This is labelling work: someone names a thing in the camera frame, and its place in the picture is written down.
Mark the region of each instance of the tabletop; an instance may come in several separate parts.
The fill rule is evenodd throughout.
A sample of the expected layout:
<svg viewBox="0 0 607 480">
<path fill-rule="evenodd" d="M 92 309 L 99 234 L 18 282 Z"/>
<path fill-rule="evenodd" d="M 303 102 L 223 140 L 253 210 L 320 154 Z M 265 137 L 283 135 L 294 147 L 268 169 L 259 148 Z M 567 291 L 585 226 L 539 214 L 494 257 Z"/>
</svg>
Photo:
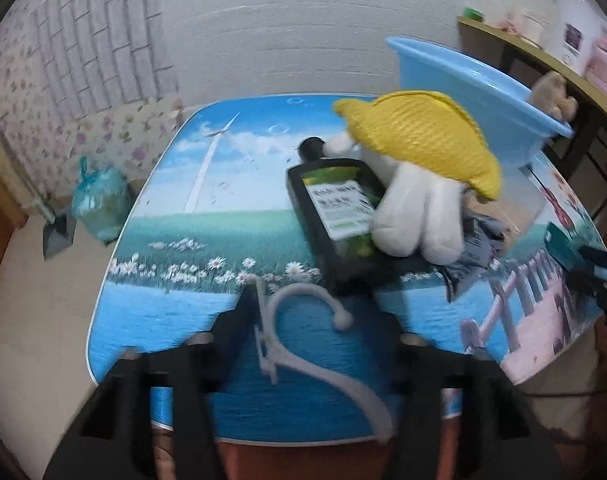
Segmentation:
<svg viewBox="0 0 607 480">
<path fill-rule="evenodd" d="M 216 314 L 234 306 L 249 274 L 261 276 L 271 292 L 300 281 L 323 285 L 292 211 L 286 170 L 299 163 L 296 148 L 306 137 L 328 139 L 344 129 L 331 110 L 343 97 L 224 101 L 181 127 L 140 193 L 106 271 L 88 329 L 93 380 L 127 346 L 157 351 L 209 329 Z M 602 247 L 601 238 L 542 154 L 530 175 L 546 206 L 458 300 L 448 302 L 436 270 L 404 275 L 397 287 L 376 293 L 406 330 L 440 348 L 464 352 L 481 340 L 516 383 L 548 365 L 600 315 L 594 303 L 568 292 L 543 240 L 551 224 L 581 243 Z M 396 418 L 399 397 L 389 392 L 359 333 L 333 328 L 328 305 L 287 298 L 277 333 L 296 355 L 365 385 Z M 285 368 L 271 384 L 261 374 L 254 338 L 248 334 L 226 392 L 210 397 L 221 439 L 309 446 L 373 437 L 367 407 L 331 384 Z M 155 423 L 171 427 L 171 412 L 170 392 L 155 389 Z"/>
<path fill-rule="evenodd" d="M 514 34 L 508 34 L 503 32 L 496 27 L 492 27 L 487 23 L 480 23 L 470 18 L 458 16 L 457 27 L 461 34 L 461 40 L 465 43 L 468 32 L 481 32 L 496 38 L 499 41 L 510 44 L 511 46 L 519 49 L 521 52 L 528 54 L 530 57 L 538 60 L 539 63 L 549 67 L 550 70 L 559 72 L 564 78 L 566 78 L 573 86 L 575 86 L 579 92 L 581 92 L 586 99 L 589 99 L 595 106 L 597 106 L 607 116 L 607 95 L 600 91 L 590 81 L 581 77 L 573 69 L 567 67 L 557 58 L 552 57 L 541 48 L 534 46 L 527 41 L 522 40 Z M 468 49 L 464 46 L 464 52 L 468 52 Z"/>
</svg>

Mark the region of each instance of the brown teddy bear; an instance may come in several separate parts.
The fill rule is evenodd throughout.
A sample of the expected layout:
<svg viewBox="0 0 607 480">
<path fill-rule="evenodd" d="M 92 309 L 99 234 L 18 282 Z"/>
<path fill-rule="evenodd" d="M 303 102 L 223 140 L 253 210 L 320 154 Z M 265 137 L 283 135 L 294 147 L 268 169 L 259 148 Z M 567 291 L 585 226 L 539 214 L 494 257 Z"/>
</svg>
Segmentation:
<svg viewBox="0 0 607 480">
<path fill-rule="evenodd" d="M 528 102 L 559 122 L 570 122 L 577 113 L 577 101 L 566 96 L 566 80 L 558 72 L 548 72 L 539 78 Z"/>
</svg>

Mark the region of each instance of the yellow hat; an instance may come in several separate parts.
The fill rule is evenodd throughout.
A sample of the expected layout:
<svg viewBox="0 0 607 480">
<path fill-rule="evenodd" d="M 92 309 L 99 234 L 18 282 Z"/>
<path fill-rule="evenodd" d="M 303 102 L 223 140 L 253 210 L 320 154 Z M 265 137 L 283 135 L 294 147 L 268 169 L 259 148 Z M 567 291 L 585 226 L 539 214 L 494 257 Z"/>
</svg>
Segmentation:
<svg viewBox="0 0 607 480">
<path fill-rule="evenodd" d="M 441 92 L 407 90 L 372 102 L 340 99 L 334 110 L 362 146 L 467 182 L 496 200 L 501 166 L 470 114 Z"/>
</svg>

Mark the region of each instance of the black bottle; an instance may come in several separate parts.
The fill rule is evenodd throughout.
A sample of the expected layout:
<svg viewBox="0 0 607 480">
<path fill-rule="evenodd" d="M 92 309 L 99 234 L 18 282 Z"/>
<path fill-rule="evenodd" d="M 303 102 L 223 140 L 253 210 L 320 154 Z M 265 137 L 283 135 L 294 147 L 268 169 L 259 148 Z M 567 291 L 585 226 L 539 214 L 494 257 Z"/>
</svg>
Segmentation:
<svg viewBox="0 0 607 480">
<path fill-rule="evenodd" d="M 419 253 L 397 258 L 373 244 L 369 223 L 384 185 L 361 160 L 325 158 L 323 145 L 319 137 L 299 145 L 303 163 L 288 170 L 288 194 L 326 288 L 343 295 L 394 283 L 407 272 L 429 272 Z"/>
</svg>

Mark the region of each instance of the blue plastic basin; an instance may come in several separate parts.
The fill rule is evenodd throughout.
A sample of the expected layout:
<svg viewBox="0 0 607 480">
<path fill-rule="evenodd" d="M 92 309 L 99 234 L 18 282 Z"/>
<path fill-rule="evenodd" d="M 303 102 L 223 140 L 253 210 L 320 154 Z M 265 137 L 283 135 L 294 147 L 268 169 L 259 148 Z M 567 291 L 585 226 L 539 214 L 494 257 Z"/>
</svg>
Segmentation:
<svg viewBox="0 0 607 480">
<path fill-rule="evenodd" d="M 499 70 L 444 46 L 408 38 L 387 38 L 399 54 L 401 88 L 450 95 L 477 121 L 501 164 L 523 166 L 554 134 L 572 128 L 525 100 L 530 90 Z"/>
</svg>

